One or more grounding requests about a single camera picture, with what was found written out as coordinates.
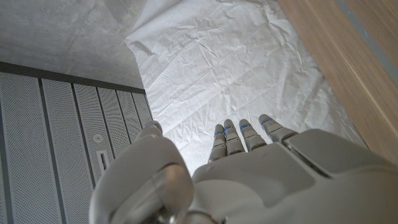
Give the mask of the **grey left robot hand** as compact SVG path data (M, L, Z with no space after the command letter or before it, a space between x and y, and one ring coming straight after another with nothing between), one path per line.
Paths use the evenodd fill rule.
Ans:
M189 173L151 121L105 170L90 223L396 223L397 166L320 129L268 115L215 128L207 164Z

